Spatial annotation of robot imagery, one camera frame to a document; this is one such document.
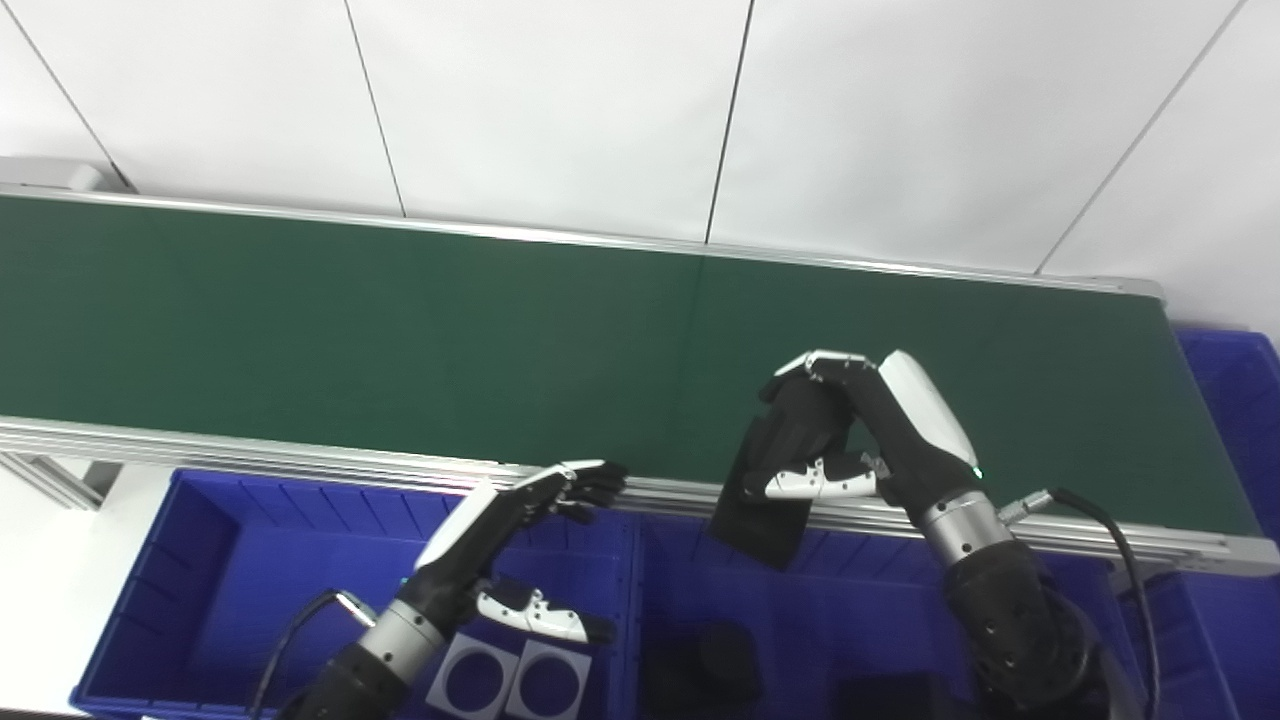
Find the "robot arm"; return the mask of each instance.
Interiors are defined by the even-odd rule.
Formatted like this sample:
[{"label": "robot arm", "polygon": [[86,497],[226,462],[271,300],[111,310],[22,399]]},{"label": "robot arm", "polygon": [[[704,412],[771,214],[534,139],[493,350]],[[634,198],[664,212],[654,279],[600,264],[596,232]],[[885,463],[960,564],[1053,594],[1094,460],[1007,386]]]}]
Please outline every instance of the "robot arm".
[{"label": "robot arm", "polygon": [[577,642],[609,642],[608,620],[557,606],[516,580],[489,580],[516,530],[549,512],[589,523],[586,506],[609,506],[626,486],[612,462],[562,462],[509,489],[483,484],[445,518],[387,610],[338,652],[316,682],[284,707],[282,720],[384,720],[417,674],[477,612],[498,623]]},{"label": "robot arm", "polygon": [[[1030,548],[1001,521],[978,484],[969,438],[910,355],[896,351],[876,365],[861,355],[806,352],[778,369],[760,398],[769,411],[748,432],[713,534],[785,565],[808,506],[801,512],[782,507],[799,503],[774,501],[879,493],[906,511],[946,569],[943,594],[969,638],[989,710],[1023,716],[1070,708],[1070,716],[1087,717],[1082,698],[1096,701],[1102,688],[1102,703],[1114,707],[1098,716],[1138,716],[1126,680],[1102,657],[1087,619],[1052,589]],[[859,419],[881,457],[845,450]],[[732,515],[748,521],[735,524]],[[771,533],[788,552],[768,547]],[[1114,676],[1102,679],[1102,670]]]}]

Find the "blue storage crate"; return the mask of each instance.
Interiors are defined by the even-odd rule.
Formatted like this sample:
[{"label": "blue storage crate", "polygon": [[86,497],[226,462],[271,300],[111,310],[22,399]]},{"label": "blue storage crate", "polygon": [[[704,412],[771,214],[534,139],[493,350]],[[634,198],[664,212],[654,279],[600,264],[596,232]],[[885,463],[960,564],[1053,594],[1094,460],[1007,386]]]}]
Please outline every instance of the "blue storage crate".
[{"label": "blue storage crate", "polygon": [[1280,359],[1271,341],[1212,329],[1180,329],[1178,341],[1262,532],[1280,542]]},{"label": "blue storage crate", "polygon": [[[796,561],[777,573],[701,532],[694,519],[646,516],[641,650],[718,620],[755,635],[764,685],[754,719],[831,716],[837,688],[856,678],[927,671],[954,697],[974,687],[964,633],[942,600],[942,571],[920,539],[809,530]],[[1105,561],[1044,556],[1137,678]]]},{"label": "blue storage crate", "polygon": [[[243,717],[271,647],[302,603],[340,587],[385,605],[456,503],[398,488],[177,473],[73,705],[119,720]],[[498,571],[618,623],[612,646],[566,643],[594,653],[580,717],[643,717],[643,648],[714,620],[755,635],[765,691],[756,719],[827,717],[844,680],[895,673],[931,671],[954,696],[973,697],[963,633],[923,541],[810,530],[794,568],[777,573],[705,536],[703,524],[608,511],[589,527],[550,518],[500,556]],[[1043,560],[1137,679],[1108,565]],[[1213,653],[1179,639],[1203,639],[1188,594],[1160,596],[1156,616],[1166,717],[1234,717]],[[465,632],[516,653],[525,641],[484,620]],[[306,685],[358,634],[339,610],[316,616],[287,653],[269,705]],[[402,717],[444,716],[422,702],[433,675],[424,673]]]},{"label": "blue storage crate", "polygon": [[[72,703],[119,719],[243,717],[302,605],[333,587],[385,606],[457,502],[384,487],[178,471]],[[618,717],[635,705],[625,657],[634,521],[609,511],[586,527],[549,518],[520,533],[495,562],[498,573],[618,623],[613,646],[563,643],[593,655],[584,717]],[[283,659],[269,705],[305,687],[360,632],[338,609],[312,619]],[[463,632],[516,655],[525,642],[484,620]],[[424,703],[434,674],[424,673],[401,717],[444,717]]]},{"label": "blue storage crate", "polygon": [[[1179,329],[1178,340],[1263,533],[1280,542],[1280,360],[1266,336]],[[1197,614],[1244,720],[1280,708],[1280,578],[1185,575]]]}]

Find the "white fingertip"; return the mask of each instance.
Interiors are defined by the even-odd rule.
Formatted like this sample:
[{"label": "white fingertip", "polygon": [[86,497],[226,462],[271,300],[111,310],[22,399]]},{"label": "white fingertip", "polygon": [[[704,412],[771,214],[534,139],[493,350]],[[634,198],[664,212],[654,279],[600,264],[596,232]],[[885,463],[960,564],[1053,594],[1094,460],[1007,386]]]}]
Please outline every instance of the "white fingertip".
[{"label": "white fingertip", "polygon": [[471,491],[453,512],[440,523],[440,527],[435,529],[431,534],[431,539],[426,541],[426,547],[422,548],[422,553],[417,556],[417,561],[413,562],[413,569],[417,570],[422,565],[436,561],[442,555],[444,555],[462,533],[470,528],[477,518],[489,507],[489,503],[498,497],[498,491],[494,489],[492,484],[486,480],[481,480],[480,484]]},{"label": "white fingertip", "polygon": [[604,460],[566,460],[561,465],[568,468],[570,470],[594,470],[604,465]]}]

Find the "black fabric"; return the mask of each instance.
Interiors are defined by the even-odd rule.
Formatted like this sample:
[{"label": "black fabric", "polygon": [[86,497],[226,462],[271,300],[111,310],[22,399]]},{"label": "black fabric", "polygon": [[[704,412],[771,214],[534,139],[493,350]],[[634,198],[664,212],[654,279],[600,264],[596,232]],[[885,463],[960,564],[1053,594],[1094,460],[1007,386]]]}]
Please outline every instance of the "black fabric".
[{"label": "black fabric", "polygon": [[736,623],[709,623],[644,647],[640,703],[648,716],[746,708],[763,694],[755,639]]},{"label": "black fabric", "polygon": [[364,647],[338,651],[316,682],[276,715],[279,720],[385,720],[408,685]]}]

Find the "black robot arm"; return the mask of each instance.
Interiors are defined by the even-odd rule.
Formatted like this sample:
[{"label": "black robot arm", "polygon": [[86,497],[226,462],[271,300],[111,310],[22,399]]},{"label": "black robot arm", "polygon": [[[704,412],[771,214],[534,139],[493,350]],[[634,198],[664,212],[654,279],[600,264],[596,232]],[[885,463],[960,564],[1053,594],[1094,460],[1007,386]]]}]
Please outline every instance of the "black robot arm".
[{"label": "black robot arm", "polygon": [[[877,365],[861,355],[806,352],[783,365],[760,398],[769,410],[744,439],[712,534],[785,566],[806,501],[878,493],[906,511],[943,565],[943,594],[969,638],[989,712],[1139,716],[1088,620],[1001,520],[978,482],[969,438],[910,355],[897,351]],[[878,457],[845,447],[858,420]]]}]

